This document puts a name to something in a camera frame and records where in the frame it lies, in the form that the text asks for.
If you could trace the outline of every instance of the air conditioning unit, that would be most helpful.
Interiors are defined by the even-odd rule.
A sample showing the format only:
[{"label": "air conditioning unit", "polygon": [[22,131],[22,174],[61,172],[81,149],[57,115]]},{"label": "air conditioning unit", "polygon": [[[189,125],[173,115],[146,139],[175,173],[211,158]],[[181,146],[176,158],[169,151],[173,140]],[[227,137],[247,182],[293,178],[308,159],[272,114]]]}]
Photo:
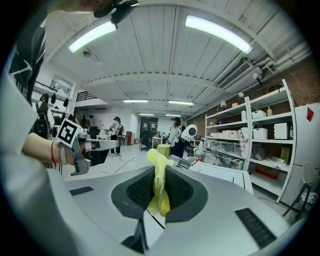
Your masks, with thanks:
[{"label": "air conditioning unit", "polygon": [[218,82],[217,87],[225,90],[230,85],[247,75],[253,69],[254,66],[250,61],[242,59],[237,66],[235,66],[223,79],[221,79],[221,81]]}]

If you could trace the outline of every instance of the backpack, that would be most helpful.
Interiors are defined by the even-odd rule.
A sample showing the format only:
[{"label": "backpack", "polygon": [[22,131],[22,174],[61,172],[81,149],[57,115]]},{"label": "backpack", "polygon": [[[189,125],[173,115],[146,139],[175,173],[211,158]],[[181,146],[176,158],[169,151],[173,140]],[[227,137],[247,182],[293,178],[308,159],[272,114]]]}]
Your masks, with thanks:
[{"label": "backpack", "polygon": [[118,131],[118,136],[122,136],[123,133],[124,133],[124,130],[125,130],[124,126],[122,124],[120,124],[119,131]]}]

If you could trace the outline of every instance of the table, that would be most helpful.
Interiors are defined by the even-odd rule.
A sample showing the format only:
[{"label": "table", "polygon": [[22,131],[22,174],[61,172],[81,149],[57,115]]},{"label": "table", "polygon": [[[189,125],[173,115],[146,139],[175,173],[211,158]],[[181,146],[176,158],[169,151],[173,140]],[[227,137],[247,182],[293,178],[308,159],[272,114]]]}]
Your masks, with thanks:
[{"label": "table", "polygon": [[156,149],[161,155],[164,155],[166,158],[171,155],[171,145],[160,144]]},{"label": "table", "polygon": [[190,170],[232,182],[249,193],[254,194],[251,179],[247,171],[225,168],[205,162],[197,162],[194,166],[190,167]]},{"label": "table", "polygon": [[152,148],[154,148],[155,141],[160,141],[160,144],[162,144],[162,139],[159,137],[152,137]]}]

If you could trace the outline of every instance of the bottle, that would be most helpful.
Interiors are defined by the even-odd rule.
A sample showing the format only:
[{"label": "bottle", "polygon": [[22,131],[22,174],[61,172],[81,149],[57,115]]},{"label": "bottle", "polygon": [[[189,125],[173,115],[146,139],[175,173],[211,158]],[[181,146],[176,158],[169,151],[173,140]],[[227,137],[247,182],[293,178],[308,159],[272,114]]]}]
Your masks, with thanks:
[{"label": "bottle", "polygon": [[290,126],[290,140],[294,139],[294,129],[292,126]]},{"label": "bottle", "polygon": [[270,117],[270,116],[273,115],[273,114],[272,114],[272,109],[271,109],[271,107],[269,107],[269,106],[268,106],[268,110],[266,111],[266,115],[267,115],[268,117]]}]

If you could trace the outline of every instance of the white shelving unit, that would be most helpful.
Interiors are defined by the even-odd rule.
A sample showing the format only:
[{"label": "white shelving unit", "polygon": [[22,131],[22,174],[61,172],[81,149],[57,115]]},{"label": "white shelving unit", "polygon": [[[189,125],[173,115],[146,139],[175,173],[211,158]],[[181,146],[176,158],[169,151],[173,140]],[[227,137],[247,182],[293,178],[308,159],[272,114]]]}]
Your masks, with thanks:
[{"label": "white shelving unit", "polygon": [[284,172],[290,171],[290,166],[288,164],[284,167],[275,167],[268,159],[264,159],[264,160],[259,161],[259,160],[250,158],[250,162],[254,162],[256,164],[263,165],[263,166],[269,166],[271,168],[275,168],[275,169],[278,169],[278,170],[281,170]]},{"label": "white shelving unit", "polygon": [[[249,121],[249,116],[248,116],[248,107],[249,107],[249,98],[246,97],[244,98],[244,103],[236,106],[236,107],[232,107],[229,109],[226,109],[224,111],[212,114],[212,115],[206,115],[205,116],[205,138],[206,140],[209,141],[224,141],[227,143],[239,143],[239,138],[229,138],[229,137],[213,137],[213,136],[208,136],[210,133],[212,132],[217,132],[219,131],[219,129],[226,129],[226,128],[230,128],[231,130],[233,128],[236,127],[249,127],[250,121]],[[217,124],[217,125],[208,125],[209,120],[220,120],[220,119],[225,119],[225,118],[229,118],[229,117],[233,117],[236,115],[239,115],[239,119],[241,120],[241,112],[242,111],[246,111],[247,114],[247,120],[245,121],[236,121],[236,122],[230,122],[230,123],[224,123],[224,124]],[[228,152],[228,151],[224,151],[224,150],[217,150],[217,149],[213,149],[210,148],[211,151],[215,151],[217,153],[222,153],[225,155],[230,156],[232,159],[241,159],[241,160],[245,160],[244,163],[244,167],[243,170],[247,171],[248,170],[248,166],[249,166],[249,156],[247,155],[246,157],[243,157],[241,154],[237,154],[234,152]]]},{"label": "white shelving unit", "polygon": [[238,141],[239,142],[239,139],[238,138],[218,138],[218,137],[212,137],[212,136],[206,136],[205,137],[206,139],[213,139],[213,140],[226,140],[226,141]]},{"label": "white shelving unit", "polygon": [[256,172],[250,174],[250,179],[253,184],[265,190],[268,190],[277,196],[280,196],[282,194],[284,183],[279,180],[266,177]]},{"label": "white shelving unit", "polygon": [[[259,173],[252,173],[250,174],[251,182],[265,190],[268,190],[272,192],[273,194],[277,195],[278,198],[276,200],[276,203],[278,203],[286,189],[286,186],[288,184],[293,162],[295,159],[295,153],[296,153],[296,141],[297,141],[297,129],[296,129],[296,115],[295,115],[295,108],[293,99],[291,96],[291,93],[288,89],[286,81],[282,80],[283,87],[270,92],[266,95],[263,95],[261,97],[249,100],[249,107],[248,109],[248,117],[249,117],[249,126],[250,129],[250,145],[249,145],[249,151],[252,151],[252,144],[253,143],[272,143],[272,144],[284,144],[284,145],[292,145],[292,152],[291,152],[291,161],[290,163],[287,163],[285,167],[274,167],[273,164],[265,159],[262,161],[255,160],[253,158],[249,158],[248,161],[251,163],[260,164],[263,166],[268,166],[271,168],[275,168],[280,170],[281,172],[284,172],[286,174],[285,181],[282,180],[274,180],[272,178],[266,177]],[[289,102],[290,105],[290,112],[287,113],[281,113],[276,114],[272,116],[266,116],[262,118],[252,119],[252,111],[251,109],[261,109],[264,107],[272,106],[274,104],[282,103],[282,102]],[[292,122],[293,125],[293,140],[288,139],[253,139],[253,127],[254,125],[265,125],[265,124],[276,124],[276,123],[286,123],[286,122]]]},{"label": "white shelving unit", "polygon": [[277,144],[293,144],[294,140],[290,139],[252,139],[252,142],[260,142],[260,143],[277,143]]}]

